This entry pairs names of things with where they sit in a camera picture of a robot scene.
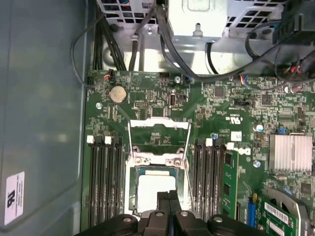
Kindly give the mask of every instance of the black plastic connector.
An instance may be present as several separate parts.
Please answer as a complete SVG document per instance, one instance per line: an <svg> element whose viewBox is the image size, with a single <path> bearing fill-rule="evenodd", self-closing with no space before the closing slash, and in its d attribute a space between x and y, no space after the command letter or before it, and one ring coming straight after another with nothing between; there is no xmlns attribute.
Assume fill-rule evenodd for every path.
<svg viewBox="0 0 315 236"><path fill-rule="evenodd" d="M315 1L290 0L282 13L282 23L273 33L274 44L311 45L315 41Z"/></svg>

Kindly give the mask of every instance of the metal bracket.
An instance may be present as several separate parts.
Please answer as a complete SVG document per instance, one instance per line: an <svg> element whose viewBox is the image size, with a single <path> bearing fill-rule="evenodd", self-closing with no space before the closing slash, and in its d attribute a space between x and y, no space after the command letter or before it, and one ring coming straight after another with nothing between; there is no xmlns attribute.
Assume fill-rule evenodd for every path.
<svg viewBox="0 0 315 236"><path fill-rule="evenodd" d="M132 145L132 138L131 138L131 128L134 128L134 127L153 127L156 124L162 124L166 128L174 128L174 129L181 128L181 129L188 130L185 148L184 148L184 152L182 155L182 160L185 160L187 149L188 149L191 124L189 122L173 121L171 118L166 118L166 117L151 117L151 118L148 118L146 120L136 120L136 119L130 120L130 122L128 123L128 134L129 134L129 145L130 145L130 155L129 156L131 156L133 159L135 158L134 148Z"/></svg>

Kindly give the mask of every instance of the ram slot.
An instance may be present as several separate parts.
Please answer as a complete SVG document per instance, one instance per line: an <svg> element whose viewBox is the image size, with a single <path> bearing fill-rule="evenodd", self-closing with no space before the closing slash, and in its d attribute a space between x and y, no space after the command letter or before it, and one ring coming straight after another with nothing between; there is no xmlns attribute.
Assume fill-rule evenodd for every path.
<svg viewBox="0 0 315 236"><path fill-rule="evenodd" d="M193 189L195 209L198 213L200 213L200 205L199 205L200 170L199 170L199 167L200 167L200 162L202 160L202 151L203 151L203 147L196 142L195 149L194 149L194 159L193 159L192 189Z"/></svg>
<svg viewBox="0 0 315 236"><path fill-rule="evenodd" d="M91 166L90 166L90 209L89 209L89 227L97 224L97 211L98 211L98 153L99 147L94 144L91 146Z"/></svg>
<svg viewBox="0 0 315 236"><path fill-rule="evenodd" d="M204 155L204 184L203 184L203 192L204 192L204 212L203 215L200 215L204 221L207 221L211 216L212 209L212 184L211 177L213 173L213 165L211 164L212 156L214 155L214 151L210 147L205 147L205 155Z"/></svg>
<svg viewBox="0 0 315 236"><path fill-rule="evenodd" d="M98 223L102 223L105 221L105 209L106 209L106 183L105 183L105 175L106 175L106 160L108 149L111 148L110 145L103 145L100 150L100 159L99 159L99 188L98 188Z"/></svg>
<svg viewBox="0 0 315 236"><path fill-rule="evenodd" d="M106 195L105 195L105 211L104 216L105 220L109 220L112 218L112 188L113 188L113 161L114 161L114 148L113 144L111 144L110 148L107 150L107 158L106 158L106 171L105 171L105 189L106 189Z"/></svg>
<svg viewBox="0 0 315 236"><path fill-rule="evenodd" d="M121 138L116 137L114 139L114 157L116 160L115 165L115 178L114 181L116 183L115 187L115 201L114 201L114 216L120 214L121 208L121 172L122 172L122 142Z"/></svg>
<svg viewBox="0 0 315 236"><path fill-rule="evenodd" d="M217 149L214 158L214 181L213 181L213 211L212 215L221 214L221 196L222 196L222 174L224 164L224 151Z"/></svg>

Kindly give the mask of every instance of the green circuit board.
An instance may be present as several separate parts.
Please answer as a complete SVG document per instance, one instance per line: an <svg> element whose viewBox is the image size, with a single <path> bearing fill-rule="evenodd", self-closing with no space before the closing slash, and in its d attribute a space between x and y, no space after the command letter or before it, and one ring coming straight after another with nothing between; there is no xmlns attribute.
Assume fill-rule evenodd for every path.
<svg viewBox="0 0 315 236"><path fill-rule="evenodd" d="M90 82L103 80L107 73L90 71ZM175 77L180 77L180 80L175 81ZM273 77L248 78L249 84L260 88L272 87L276 82ZM85 137L93 136L94 142L112 137L111 143L115 145L101 147L85 143L81 230L123 213L126 208L132 210L137 204L134 195L136 178L141 170L131 168L129 183L125 177L126 161L130 156L128 123L151 117L191 124L187 160L197 211L205 205L205 200L198 201L198 198L202 199L206 194L202 191L208 188L206 185L204 190L199 190L196 180L202 175L196 174L196 163L207 171L206 164L200 162L201 159L197 160L198 148L202 149L200 155L211 151L198 143L215 139L227 149L224 154L216 152L224 159L220 182L221 213L246 223L249 197L263 192L266 187L277 187L281 190L286 188L297 198L305 200L313 214L315 192L311 188L307 194L302 193L301 184L307 182L313 186L315 178L294 173L289 174L286 180L273 178L268 171L268 155L269 135L279 129L285 130L287 135L303 133L314 136L314 89L313 84L306 84L267 92L248 89L237 78L206 84L188 81L180 74L114 72L98 88L87 91ZM263 130L257 131L258 125L262 125ZM159 155L184 149L188 135L187 130L163 125L135 127L131 133L133 146ZM96 153L104 159L93 161ZM168 171L176 176L181 203L191 209L191 199L185 193L184 170L175 168ZM129 207L125 206L126 184L130 190ZM188 203L184 203L185 194L188 194ZM199 213L203 216L208 214L207 211Z"/></svg>

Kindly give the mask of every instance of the capacitor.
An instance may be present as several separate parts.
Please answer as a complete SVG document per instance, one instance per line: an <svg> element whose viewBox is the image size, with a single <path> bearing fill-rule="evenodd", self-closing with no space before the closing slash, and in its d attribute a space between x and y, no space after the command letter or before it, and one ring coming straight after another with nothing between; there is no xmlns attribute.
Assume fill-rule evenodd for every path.
<svg viewBox="0 0 315 236"><path fill-rule="evenodd" d="M214 140L218 139L218 137L219 137L219 135L217 133L212 133L211 134L211 138L214 139Z"/></svg>
<svg viewBox="0 0 315 236"><path fill-rule="evenodd" d="M255 130L257 132L262 132L262 131L264 131L264 126L262 126L262 124L258 124L258 125L256 125Z"/></svg>

